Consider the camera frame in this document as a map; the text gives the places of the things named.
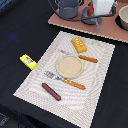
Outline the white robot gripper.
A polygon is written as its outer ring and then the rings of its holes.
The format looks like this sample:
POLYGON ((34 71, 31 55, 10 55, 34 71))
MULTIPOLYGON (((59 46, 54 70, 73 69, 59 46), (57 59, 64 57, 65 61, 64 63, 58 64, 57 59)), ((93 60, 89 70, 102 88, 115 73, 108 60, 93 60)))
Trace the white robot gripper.
POLYGON ((87 15, 89 17, 107 15, 112 11, 112 8, 116 6, 116 0, 92 0, 88 5, 87 15))

